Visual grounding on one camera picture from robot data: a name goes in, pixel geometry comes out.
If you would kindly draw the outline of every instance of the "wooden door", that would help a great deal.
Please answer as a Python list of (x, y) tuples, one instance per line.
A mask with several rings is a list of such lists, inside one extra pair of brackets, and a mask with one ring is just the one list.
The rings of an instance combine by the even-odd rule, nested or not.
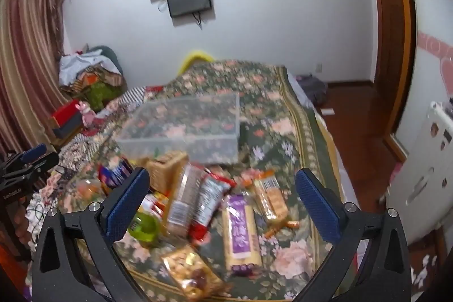
[(379, 22), (378, 59), (375, 85), (392, 108), (401, 77), (404, 52), (403, 0), (377, 0)]

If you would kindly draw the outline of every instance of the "floral blanket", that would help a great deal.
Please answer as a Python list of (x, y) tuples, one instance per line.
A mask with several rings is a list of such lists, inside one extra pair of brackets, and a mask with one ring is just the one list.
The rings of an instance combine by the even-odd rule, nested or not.
[[(223, 166), (219, 170), (227, 172), (231, 177), (245, 177), (250, 173), (250, 168), (262, 171), (273, 169), (291, 218), (300, 222), (300, 228), (282, 229), (270, 239), (265, 239), (263, 234), (266, 232), (266, 225), (256, 214), (264, 265), (262, 274), (254, 279), (232, 278), (231, 289), (212, 299), (292, 300), (305, 287), (331, 248), (319, 236), (297, 196), (294, 173), (300, 168), (310, 168), (337, 195), (339, 185), (315, 114), (313, 110), (298, 104), (288, 83), (286, 68), (242, 61), (196, 64), (186, 74), (170, 82), (162, 92), (151, 94), (149, 98), (223, 94), (231, 91), (239, 92), (240, 95), (240, 163)], [(120, 155), (114, 137), (129, 116), (125, 113), (117, 119), (116, 126), (109, 130), (108, 137), (99, 145), (90, 162), (68, 183), (66, 192), (59, 201), (62, 211), (78, 211), (86, 207), (86, 200), (76, 190), (77, 185), (82, 180), (97, 177), (98, 163), (107, 164)], [(217, 213), (209, 233), (197, 245), (201, 256), (218, 271), (225, 267), (222, 226), (221, 214)], [(114, 247), (130, 274), (149, 297), (160, 302), (182, 299), (181, 292), (161, 262), (161, 255), (171, 250), (168, 244), (145, 249), (126, 233), (123, 240)], [(88, 260), (88, 267), (94, 271), (88, 251), (83, 245), (81, 253)]]

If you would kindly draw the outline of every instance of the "white bed sheet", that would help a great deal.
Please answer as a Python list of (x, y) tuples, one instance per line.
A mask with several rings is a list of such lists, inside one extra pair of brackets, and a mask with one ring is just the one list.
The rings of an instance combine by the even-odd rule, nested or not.
[[(324, 119), (318, 114), (316, 109), (313, 106), (313, 103), (308, 99), (307, 95), (305, 94), (304, 90), (300, 87), (300, 85), (297, 83), (295, 77), (288, 72), (288, 81), (291, 87), (293, 88), (294, 93), (297, 96), (297, 99), (300, 103), (300, 105), (313, 109), (316, 117), (319, 119), (320, 122), (322, 122), (323, 126), (327, 129), (326, 122)], [(341, 182), (341, 190), (343, 191), (343, 198), (345, 202), (353, 202), (356, 204), (359, 208), (359, 204), (357, 201), (356, 193), (354, 191), (354, 188), (352, 186), (351, 180), (349, 179), (348, 173), (346, 172), (346, 169), (343, 164), (343, 160), (341, 160), (340, 153), (338, 152), (337, 147), (335, 147), (335, 151), (337, 152), (337, 161), (338, 161), (338, 170), (340, 172), (340, 182)], [(359, 243), (359, 246), (357, 247), (357, 265), (360, 266), (363, 260), (363, 256), (366, 251), (366, 246), (368, 245), (368, 240), (362, 240)]]

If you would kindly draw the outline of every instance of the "red and white package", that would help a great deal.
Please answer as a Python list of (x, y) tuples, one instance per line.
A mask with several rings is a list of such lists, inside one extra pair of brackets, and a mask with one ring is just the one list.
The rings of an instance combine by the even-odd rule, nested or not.
[(189, 236), (201, 240), (208, 232), (208, 225), (220, 205), (223, 195), (236, 183), (232, 179), (209, 173), (200, 186), (198, 206), (189, 227)]

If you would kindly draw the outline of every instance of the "door frame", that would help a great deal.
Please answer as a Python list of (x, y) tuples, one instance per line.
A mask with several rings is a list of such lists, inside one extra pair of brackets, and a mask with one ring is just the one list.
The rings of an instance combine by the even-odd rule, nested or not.
[[(404, 16), (404, 45), (403, 45), (403, 58), (401, 66), (401, 75), (399, 77), (398, 89), (390, 112), (389, 120), (384, 131), (384, 142), (387, 144), (393, 154), (402, 162), (407, 158), (407, 154), (397, 142), (395, 132), (398, 128), (404, 107), (406, 105), (409, 88), (411, 86), (412, 72), (414, 70), (415, 60), (415, 47), (417, 25), (415, 18), (415, 1), (403, 1), (403, 16)], [(381, 0), (377, 0), (377, 13), (378, 13), (378, 49), (377, 49), (377, 63), (376, 73), (379, 73), (380, 58), (382, 52), (382, 9)]]

